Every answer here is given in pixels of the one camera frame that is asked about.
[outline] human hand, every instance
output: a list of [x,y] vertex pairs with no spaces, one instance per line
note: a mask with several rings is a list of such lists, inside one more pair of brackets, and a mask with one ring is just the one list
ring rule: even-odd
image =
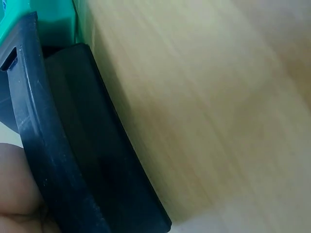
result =
[[60,233],[48,215],[24,150],[1,143],[0,232]]

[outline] black plastic frame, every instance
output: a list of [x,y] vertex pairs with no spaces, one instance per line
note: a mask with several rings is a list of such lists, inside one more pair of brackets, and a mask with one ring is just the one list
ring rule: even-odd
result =
[[36,28],[36,13],[24,16],[4,41],[0,83],[8,79],[27,160],[62,232],[168,232],[89,47],[44,59]]

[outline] teal plastic part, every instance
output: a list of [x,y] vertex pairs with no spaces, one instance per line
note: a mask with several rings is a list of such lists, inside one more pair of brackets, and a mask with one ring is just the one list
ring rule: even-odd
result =
[[1,0],[0,45],[24,15],[37,11],[43,46],[65,47],[75,43],[76,14],[72,0]]

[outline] rectangular slot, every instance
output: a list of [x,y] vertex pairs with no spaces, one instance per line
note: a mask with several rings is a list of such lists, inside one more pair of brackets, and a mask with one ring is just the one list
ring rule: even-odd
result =
[[9,56],[6,58],[6,60],[2,64],[0,70],[7,71],[16,59],[17,59],[17,49],[16,47],[14,47],[14,49],[10,52]]

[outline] wood grain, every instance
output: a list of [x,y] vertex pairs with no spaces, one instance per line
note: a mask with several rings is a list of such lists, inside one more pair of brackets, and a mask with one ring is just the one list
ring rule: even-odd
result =
[[173,233],[309,233],[311,1],[76,0]]

